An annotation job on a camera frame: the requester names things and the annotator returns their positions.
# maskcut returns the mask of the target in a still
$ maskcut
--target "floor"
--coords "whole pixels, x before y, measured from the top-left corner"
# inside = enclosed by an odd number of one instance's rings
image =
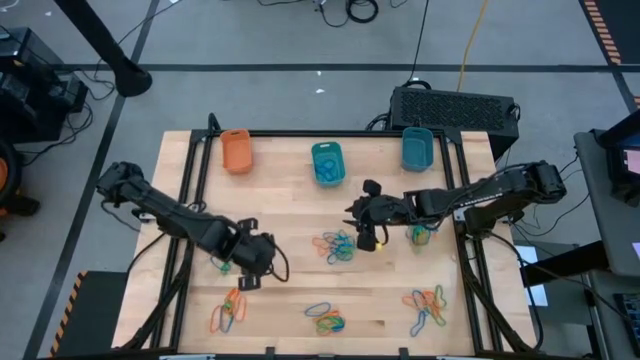
[[[175,0],[89,2],[120,39],[147,13]],[[393,87],[409,76],[424,2],[410,0],[398,9],[379,2],[374,22],[334,29],[309,1],[262,7],[250,0],[182,0],[143,27],[142,36],[134,31],[122,47],[154,70],[153,87],[126,100],[114,94],[89,101],[93,125],[25,170],[24,187],[42,202],[40,212],[0,220],[9,235],[0,243],[0,357],[45,356],[76,273],[124,271],[131,260],[136,234],[100,210],[87,181],[104,166],[132,161],[151,175],[163,132],[203,128],[209,112],[224,128],[363,129],[385,111]],[[0,8],[8,3],[0,0]],[[431,0],[415,77],[455,90],[481,4]],[[342,20],[342,2],[329,0],[326,15],[332,23]],[[52,0],[22,0],[0,12],[0,24],[29,26],[66,63],[90,68],[98,60]],[[564,166],[575,156],[575,132],[610,127],[629,114],[629,91],[640,95],[640,74],[607,67],[577,0],[490,2],[469,64],[463,91],[512,96],[522,107],[510,164],[545,159]],[[106,91],[91,87],[97,95]],[[562,202],[538,209],[544,229],[584,198],[579,174],[567,183]],[[593,220],[587,201],[541,240],[596,240]],[[68,269],[58,263],[61,254],[71,257]],[[39,330],[32,334],[34,325]],[[570,333],[550,327],[543,349],[574,356],[588,351]]]

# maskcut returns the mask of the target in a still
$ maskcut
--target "teal bin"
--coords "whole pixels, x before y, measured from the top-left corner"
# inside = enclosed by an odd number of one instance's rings
[[[402,168],[421,172],[433,165],[433,133],[408,127],[402,132]]]
[[[340,144],[334,141],[315,144],[311,147],[311,157],[318,185],[332,187],[342,183],[347,172]]]

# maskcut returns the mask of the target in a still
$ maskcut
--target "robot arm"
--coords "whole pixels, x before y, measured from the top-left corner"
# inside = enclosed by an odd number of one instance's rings
[[[275,256],[273,235],[252,235],[256,219],[238,223],[208,213],[197,213],[153,188],[139,166],[114,163],[98,180],[98,193],[105,201],[119,206],[132,202],[156,217],[160,229],[170,236],[186,238],[222,261],[233,261],[245,273],[262,276],[271,268]]]
[[[345,210],[355,220],[345,222],[356,227],[357,246],[365,251],[374,251],[377,244],[387,243],[387,226],[421,225],[437,229],[456,211],[464,217],[467,234],[482,237],[498,219],[507,216],[515,222],[529,204],[556,203],[567,193],[558,169],[544,161],[508,166],[486,179],[452,190],[405,192],[402,199],[382,195],[381,186],[373,180],[366,180],[363,190],[368,196],[361,196]],[[493,202],[487,206],[473,207],[489,200]],[[384,230],[384,242],[377,240],[375,226]]]

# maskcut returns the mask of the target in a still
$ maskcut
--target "plastic bin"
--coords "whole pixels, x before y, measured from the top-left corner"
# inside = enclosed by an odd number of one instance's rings
[[[332,187],[342,183],[347,172],[340,144],[334,141],[315,144],[311,147],[311,157],[318,185]]]
[[[408,127],[402,132],[402,168],[421,172],[433,165],[433,133]]]
[[[245,174],[251,171],[251,137],[247,129],[227,130],[220,134],[222,141],[222,167],[230,174]]]

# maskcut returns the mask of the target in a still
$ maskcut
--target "wooden table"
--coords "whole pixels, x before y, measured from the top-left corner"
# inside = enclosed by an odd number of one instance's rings
[[[165,133],[158,157],[153,186],[174,198],[178,197],[189,135]],[[337,188],[323,189],[313,180],[311,145],[325,140],[342,146],[347,177]],[[463,141],[471,181],[493,173],[487,135],[464,133]],[[204,194],[207,211],[234,220],[256,217],[261,231],[275,234],[289,258],[292,274],[286,284],[270,276],[263,278],[261,290],[246,293],[245,321],[234,324],[228,334],[211,334],[211,313],[236,286],[234,274],[239,269],[234,266],[232,274],[223,276],[205,252],[196,250],[179,351],[263,354],[265,347],[275,346],[278,354],[395,355],[398,348],[407,347],[412,355],[473,354],[450,219],[420,254],[410,248],[405,227],[390,228],[389,244],[382,251],[358,251],[351,262],[333,266],[318,256],[311,244],[313,236],[326,231],[345,229],[356,235],[342,220],[349,218],[344,209],[363,195],[365,179],[378,181],[383,193],[393,196],[408,190],[446,188],[442,156],[438,144],[434,145],[434,165],[423,173],[411,173],[400,167],[399,138],[254,138],[253,170],[244,176],[230,176],[222,168],[222,148],[216,138]],[[455,159],[453,146],[450,154]],[[452,166],[458,186],[455,160]],[[196,174],[192,178],[191,194]],[[495,231],[510,239],[505,225],[498,225]],[[137,251],[158,233],[155,225],[143,226]],[[114,346],[126,342],[156,304],[168,244],[166,240],[152,248],[131,272]],[[533,345],[535,334],[516,257],[498,241],[487,239],[484,244],[495,303],[525,342]],[[275,266],[282,271],[278,256]],[[433,290],[438,284],[448,302],[443,312],[447,325],[439,327],[428,320],[422,332],[411,338],[409,329],[417,312],[403,305],[401,297],[412,289]],[[312,320],[303,314],[308,306],[323,301],[332,303],[346,319],[342,333],[318,336]],[[479,302],[478,309],[484,325],[483,342],[490,349],[486,313]],[[173,312],[172,306],[166,314],[163,345],[168,344]]]

